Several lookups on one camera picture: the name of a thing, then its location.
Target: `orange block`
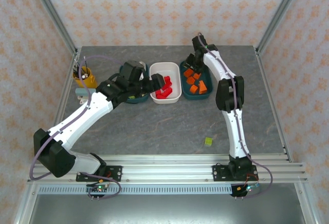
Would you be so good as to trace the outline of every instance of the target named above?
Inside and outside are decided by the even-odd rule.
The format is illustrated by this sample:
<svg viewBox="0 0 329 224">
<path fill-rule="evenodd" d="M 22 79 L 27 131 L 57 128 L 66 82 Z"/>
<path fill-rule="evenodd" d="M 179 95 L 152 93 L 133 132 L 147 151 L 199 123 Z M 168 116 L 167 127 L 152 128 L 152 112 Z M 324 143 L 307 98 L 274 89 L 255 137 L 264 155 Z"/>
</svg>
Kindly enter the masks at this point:
<svg viewBox="0 0 329 224">
<path fill-rule="evenodd" d="M 186 82 L 187 82 L 188 84 L 194 84 L 195 79 L 192 78 L 192 77 L 188 77 L 187 80 L 186 80 Z"/>
<path fill-rule="evenodd" d="M 204 84 L 204 82 L 201 80 L 199 82 L 199 94 L 202 95 L 202 94 L 205 94 L 205 93 L 207 93 L 207 87 Z"/>
<path fill-rule="evenodd" d="M 197 86 L 196 85 L 192 85 L 190 88 L 190 92 L 192 92 L 193 94 L 195 94 L 197 91 Z"/>
<path fill-rule="evenodd" d="M 189 77 L 193 74 L 193 70 L 191 68 L 187 69 L 185 72 L 184 72 L 184 76 L 185 77 Z"/>
<path fill-rule="evenodd" d="M 199 78 L 201 77 L 201 73 L 199 73 L 199 74 L 195 73 L 195 74 L 193 75 L 193 77 L 194 77 L 195 79 L 199 79 Z"/>
</svg>

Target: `wall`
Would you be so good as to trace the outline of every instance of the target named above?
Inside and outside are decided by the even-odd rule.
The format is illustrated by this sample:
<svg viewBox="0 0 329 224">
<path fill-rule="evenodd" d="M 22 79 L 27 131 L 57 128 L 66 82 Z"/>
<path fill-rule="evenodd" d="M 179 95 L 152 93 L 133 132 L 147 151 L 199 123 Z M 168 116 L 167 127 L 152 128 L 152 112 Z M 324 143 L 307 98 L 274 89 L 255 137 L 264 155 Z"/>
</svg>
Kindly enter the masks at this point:
<svg viewBox="0 0 329 224">
<path fill-rule="evenodd" d="M 281 0 L 52 0 L 77 47 L 255 45 Z"/>
<path fill-rule="evenodd" d="M 0 216 L 12 223 L 33 156 L 52 125 L 71 54 L 40 0 L 0 0 Z"/>
<path fill-rule="evenodd" d="M 296 161 L 329 220 L 329 0 L 296 0 L 262 55 Z"/>
</svg>

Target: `yellow cup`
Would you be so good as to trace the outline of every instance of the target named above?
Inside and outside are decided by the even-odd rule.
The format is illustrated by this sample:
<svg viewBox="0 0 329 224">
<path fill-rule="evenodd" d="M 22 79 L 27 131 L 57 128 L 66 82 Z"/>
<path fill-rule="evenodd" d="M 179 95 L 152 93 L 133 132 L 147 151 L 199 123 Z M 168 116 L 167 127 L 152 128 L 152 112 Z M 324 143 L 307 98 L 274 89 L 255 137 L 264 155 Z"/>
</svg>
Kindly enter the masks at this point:
<svg viewBox="0 0 329 224">
<path fill-rule="evenodd" d="M 84 79 L 83 82 L 86 84 L 87 88 L 96 88 L 98 86 L 97 81 L 95 79 L 95 76 L 93 75 L 92 71 L 90 70 L 90 68 L 87 68 L 86 71 L 86 67 L 83 66 L 82 70 L 84 72 L 88 72 L 88 78 Z M 74 73 L 72 73 L 72 77 L 74 78 L 74 80 L 76 81 L 76 83 L 79 85 L 79 87 L 83 88 L 83 85 L 79 79 L 79 77 L 76 77 L 74 75 Z"/>
</svg>

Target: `marble-patterned surface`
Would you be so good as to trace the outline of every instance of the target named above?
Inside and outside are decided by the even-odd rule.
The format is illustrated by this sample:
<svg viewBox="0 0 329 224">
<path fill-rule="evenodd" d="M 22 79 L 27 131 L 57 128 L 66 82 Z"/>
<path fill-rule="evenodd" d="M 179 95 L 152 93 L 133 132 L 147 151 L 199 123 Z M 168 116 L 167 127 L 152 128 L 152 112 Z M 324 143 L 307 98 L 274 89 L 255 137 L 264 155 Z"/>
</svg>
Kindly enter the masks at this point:
<svg viewBox="0 0 329 224">
<path fill-rule="evenodd" d="M 282 144 L 259 66 L 251 46 L 219 46 L 223 60 L 237 75 L 245 79 L 243 125 L 247 146 L 252 154 L 282 153 Z M 95 54 L 107 55 L 118 61 L 144 61 L 179 64 L 192 46 L 111 46 L 82 47 L 80 58 Z M 116 73 L 117 63 L 104 59 L 88 62 L 98 83 Z M 201 101 L 188 101 L 182 95 L 175 104 L 159 105 L 151 97 L 140 104 L 120 104 L 98 120 L 74 145 L 74 151 L 96 154 L 228 154 L 226 123 L 217 109 L 217 84 L 214 91 Z M 64 118 L 79 107 L 73 82 Z M 204 146 L 205 137 L 213 138 L 211 147 Z"/>
</svg>

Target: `small yellow-green cube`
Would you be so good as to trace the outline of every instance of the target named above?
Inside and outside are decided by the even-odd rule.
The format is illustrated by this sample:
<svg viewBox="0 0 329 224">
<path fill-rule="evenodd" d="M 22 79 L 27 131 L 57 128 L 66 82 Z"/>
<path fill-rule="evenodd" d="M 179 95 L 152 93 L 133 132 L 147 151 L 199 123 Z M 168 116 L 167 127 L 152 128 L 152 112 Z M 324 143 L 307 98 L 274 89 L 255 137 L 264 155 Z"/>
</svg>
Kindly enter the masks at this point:
<svg viewBox="0 0 329 224">
<path fill-rule="evenodd" d="M 211 146 L 212 145 L 212 138 L 206 138 L 205 139 L 205 145 L 206 146 Z"/>
</svg>

